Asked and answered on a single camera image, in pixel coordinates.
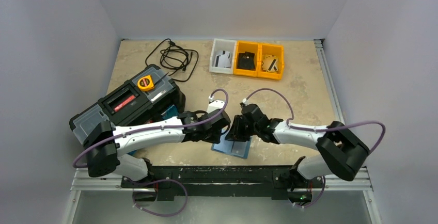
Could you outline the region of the blue card holder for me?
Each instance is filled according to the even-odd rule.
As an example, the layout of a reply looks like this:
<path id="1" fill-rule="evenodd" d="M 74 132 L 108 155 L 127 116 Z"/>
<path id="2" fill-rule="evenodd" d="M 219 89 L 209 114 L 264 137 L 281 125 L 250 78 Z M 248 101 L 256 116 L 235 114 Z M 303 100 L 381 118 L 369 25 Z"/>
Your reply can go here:
<path id="1" fill-rule="evenodd" d="M 234 156 L 242 159 L 247 159 L 252 143 L 252 138 L 245 142 L 227 140 L 226 134 L 221 135 L 220 142 L 212 144 L 211 150 L 214 152 L 223 153 L 229 156 Z"/>

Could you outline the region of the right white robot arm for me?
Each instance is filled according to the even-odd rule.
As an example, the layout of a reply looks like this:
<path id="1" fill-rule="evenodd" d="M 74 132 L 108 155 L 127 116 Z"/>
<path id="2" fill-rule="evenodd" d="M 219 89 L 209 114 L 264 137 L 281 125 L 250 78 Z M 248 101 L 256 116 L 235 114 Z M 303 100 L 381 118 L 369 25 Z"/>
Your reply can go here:
<path id="1" fill-rule="evenodd" d="M 318 151 L 318 155 L 300 158 L 292 166 L 290 180 L 296 186 L 329 174 L 352 181 L 370 154 L 370 149 L 339 121 L 328 126 L 292 125 L 280 118 L 268 118 L 256 104 L 242 105 L 226 139 L 245 142 L 252 136 L 267 143 Z"/>

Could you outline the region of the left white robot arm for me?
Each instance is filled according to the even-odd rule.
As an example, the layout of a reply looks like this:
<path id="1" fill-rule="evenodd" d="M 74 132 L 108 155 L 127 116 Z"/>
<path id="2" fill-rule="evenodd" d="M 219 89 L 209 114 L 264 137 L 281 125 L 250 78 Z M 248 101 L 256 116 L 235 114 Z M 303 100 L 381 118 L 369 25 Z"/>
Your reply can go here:
<path id="1" fill-rule="evenodd" d="M 223 129 L 231 124 L 225 111 L 185 111 L 170 119 L 137 126 L 98 124 L 83 143 L 86 168 L 91 178 L 116 173 L 140 187 L 153 183 L 152 163 L 129 153 L 165 143 L 205 141 L 219 143 Z"/>

